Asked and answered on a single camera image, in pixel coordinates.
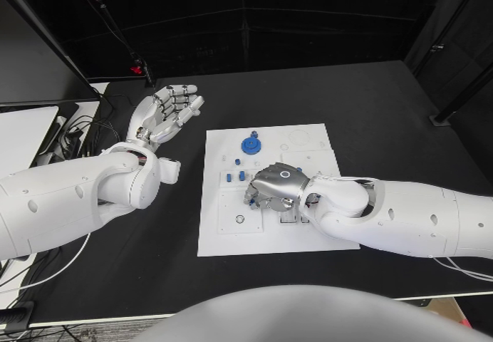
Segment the red light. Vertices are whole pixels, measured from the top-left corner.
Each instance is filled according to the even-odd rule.
[[[135,72],[138,75],[141,74],[141,67],[140,67],[140,66],[132,66],[129,69],[131,69],[132,72]]]

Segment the robotic hand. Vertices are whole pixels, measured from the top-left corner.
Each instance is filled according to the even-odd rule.
[[[52,249],[144,209],[180,163],[154,151],[199,115],[194,85],[164,87],[138,104],[127,141],[98,157],[30,168],[0,180],[0,260]]]
[[[298,210],[330,238],[413,257],[493,259],[493,199],[413,182],[311,179],[275,163],[245,193],[252,209]]]

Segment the blue object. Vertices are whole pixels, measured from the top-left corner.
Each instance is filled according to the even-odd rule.
[[[240,143],[240,150],[248,155],[253,155],[255,153],[258,153],[259,149],[262,147],[262,144],[261,144],[259,140],[256,139],[258,136],[259,135],[258,135],[256,131],[252,131],[249,138],[246,138],[243,140],[243,142]]]

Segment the black table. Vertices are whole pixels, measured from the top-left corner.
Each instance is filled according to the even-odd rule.
[[[392,298],[493,291],[493,284],[418,259],[366,247],[197,258],[206,130],[324,123],[341,175],[424,182],[493,195],[451,128],[431,125],[436,109],[399,61],[168,78],[194,84],[202,114],[158,151],[181,162],[176,185],[161,185],[150,208],[116,218],[91,237],[79,259],[56,279],[29,290],[31,323],[176,313],[214,296],[279,284],[341,286]],[[144,82],[109,85],[134,103],[151,94]],[[124,135],[132,108],[116,101],[112,124]],[[109,146],[112,134],[103,137]],[[62,248],[44,274],[76,253]],[[493,261],[461,258],[487,272]]]

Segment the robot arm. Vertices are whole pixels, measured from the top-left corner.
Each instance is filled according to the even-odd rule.
[[[413,182],[323,175],[308,179],[276,163],[256,174],[245,203],[279,212],[298,206],[325,236],[393,253],[493,259],[490,197]]]
[[[127,142],[98,157],[30,168],[0,180],[0,260],[52,249],[144,209],[180,163],[154,151],[199,114],[194,85],[173,85],[140,103]]]

